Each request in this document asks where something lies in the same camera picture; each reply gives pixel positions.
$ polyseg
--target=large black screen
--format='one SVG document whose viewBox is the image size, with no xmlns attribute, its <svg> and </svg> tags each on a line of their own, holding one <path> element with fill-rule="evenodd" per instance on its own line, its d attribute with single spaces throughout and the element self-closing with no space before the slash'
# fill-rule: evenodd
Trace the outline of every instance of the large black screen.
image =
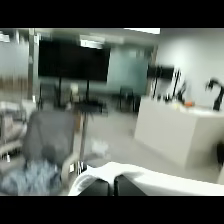
<svg viewBox="0 0 224 224">
<path fill-rule="evenodd" d="M 87 48 L 69 42 L 41 41 L 39 76 L 107 81 L 109 49 Z"/>
</svg>

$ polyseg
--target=black chair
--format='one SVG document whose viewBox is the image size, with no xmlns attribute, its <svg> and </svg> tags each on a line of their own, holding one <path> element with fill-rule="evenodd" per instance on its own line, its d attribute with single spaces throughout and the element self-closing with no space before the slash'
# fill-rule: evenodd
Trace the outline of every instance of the black chair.
<svg viewBox="0 0 224 224">
<path fill-rule="evenodd" d="M 119 94 L 119 108 L 122 111 L 122 102 L 124 102 L 129 107 L 132 106 L 134 111 L 134 92 L 130 87 L 121 87 Z"/>
<path fill-rule="evenodd" d="M 59 106 L 59 94 L 56 85 L 40 84 L 40 96 L 37 102 L 38 109 L 43 109 L 44 103 L 52 103 L 55 108 Z"/>
</svg>

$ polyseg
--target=floor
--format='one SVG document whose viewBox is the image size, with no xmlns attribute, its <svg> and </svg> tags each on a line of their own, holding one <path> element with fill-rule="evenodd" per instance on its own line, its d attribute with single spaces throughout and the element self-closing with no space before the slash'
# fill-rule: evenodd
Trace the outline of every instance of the floor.
<svg viewBox="0 0 224 224">
<path fill-rule="evenodd" d="M 134 131 L 137 116 L 133 114 L 110 111 L 108 116 L 94 115 L 89 117 L 88 131 L 85 145 L 85 156 L 91 152 L 94 140 L 104 141 L 109 145 L 108 154 L 111 161 L 141 166 L 153 171 L 216 183 L 219 175 L 216 166 L 184 170 L 159 154 L 137 142 Z M 75 137 L 74 150 L 80 149 L 81 131 Z M 95 166 L 105 163 L 95 160 Z"/>
</svg>

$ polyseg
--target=reception desk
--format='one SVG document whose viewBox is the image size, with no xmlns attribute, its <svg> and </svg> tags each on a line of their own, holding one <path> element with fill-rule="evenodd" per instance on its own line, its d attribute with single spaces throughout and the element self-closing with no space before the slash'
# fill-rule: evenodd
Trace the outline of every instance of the reception desk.
<svg viewBox="0 0 224 224">
<path fill-rule="evenodd" d="M 135 139 L 185 168 L 217 164 L 224 113 L 142 98 Z"/>
</svg>

